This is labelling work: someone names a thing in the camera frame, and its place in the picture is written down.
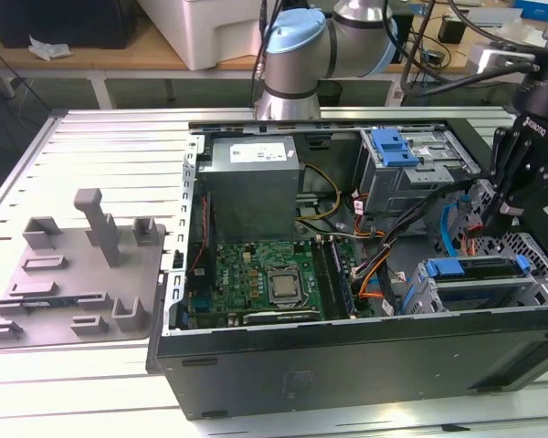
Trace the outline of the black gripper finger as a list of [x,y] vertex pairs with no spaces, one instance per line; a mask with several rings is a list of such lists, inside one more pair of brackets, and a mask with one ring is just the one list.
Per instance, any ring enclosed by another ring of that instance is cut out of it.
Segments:
[[542,198],[548,186],[548,164],[535,172],[524,172],[508,178],[498,191],[497,228],[506,231],[511,228],[515,218],[521,218],[526,210],[535,206]]
[[508,169],[511,167],[511,153],[515,136],[509,128],[495,131],[490,160],[489,181],[494,190],[490,203],[481,216],[486,228],[509,228],[512,215],[508,214],[507,192],[509,187]]

